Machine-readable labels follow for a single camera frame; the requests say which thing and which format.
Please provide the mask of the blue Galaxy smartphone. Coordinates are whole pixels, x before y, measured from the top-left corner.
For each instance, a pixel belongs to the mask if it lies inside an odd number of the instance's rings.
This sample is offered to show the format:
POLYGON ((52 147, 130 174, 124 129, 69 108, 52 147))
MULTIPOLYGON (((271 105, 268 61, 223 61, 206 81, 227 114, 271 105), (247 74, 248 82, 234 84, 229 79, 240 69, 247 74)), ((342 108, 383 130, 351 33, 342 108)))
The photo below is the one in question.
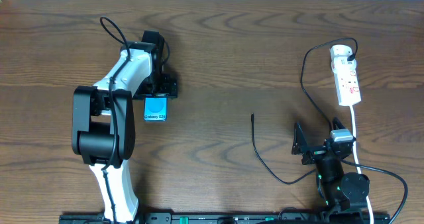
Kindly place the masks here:
POLYGON ((145 121, 165 121, 167 118, 167 99, 147 97, 144 102, 145 121))

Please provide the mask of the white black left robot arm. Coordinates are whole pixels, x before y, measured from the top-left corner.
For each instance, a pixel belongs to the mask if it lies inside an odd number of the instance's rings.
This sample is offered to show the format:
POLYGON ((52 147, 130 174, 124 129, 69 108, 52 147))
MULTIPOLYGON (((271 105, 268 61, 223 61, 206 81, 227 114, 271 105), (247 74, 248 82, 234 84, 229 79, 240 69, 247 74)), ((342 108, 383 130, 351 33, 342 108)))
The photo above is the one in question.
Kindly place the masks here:
POLYGON ((177 79, 164 72, 168 48, 156 31, 145 31, 138 42, 124 40, 110 72, 74 91, 72 150, 99 183, 105 204, 100 223, 136 220, 139 201, 129 172, 136 139, 133 102, 144 101, 145 121, 166 120, 167 101, 178 96, 177 79))

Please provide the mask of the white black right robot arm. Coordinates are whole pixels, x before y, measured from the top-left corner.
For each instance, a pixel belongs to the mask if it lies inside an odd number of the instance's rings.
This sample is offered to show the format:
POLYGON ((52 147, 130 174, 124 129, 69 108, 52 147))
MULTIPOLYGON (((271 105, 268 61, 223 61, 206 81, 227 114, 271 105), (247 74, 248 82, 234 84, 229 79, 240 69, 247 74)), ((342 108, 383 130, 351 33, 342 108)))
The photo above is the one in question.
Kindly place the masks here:
POLYGON ((355 141, 356 137, 337 118, 333 119, 333 130, 322 145, 308 145, 301 125, 294 125, 291 153, 301 155, 303 165, 315 165, 319 190, 328 206, 336 212, 368 207, 368 177, 355 172, 346 173, 342 166, 342 161, 352 154, 355 141))

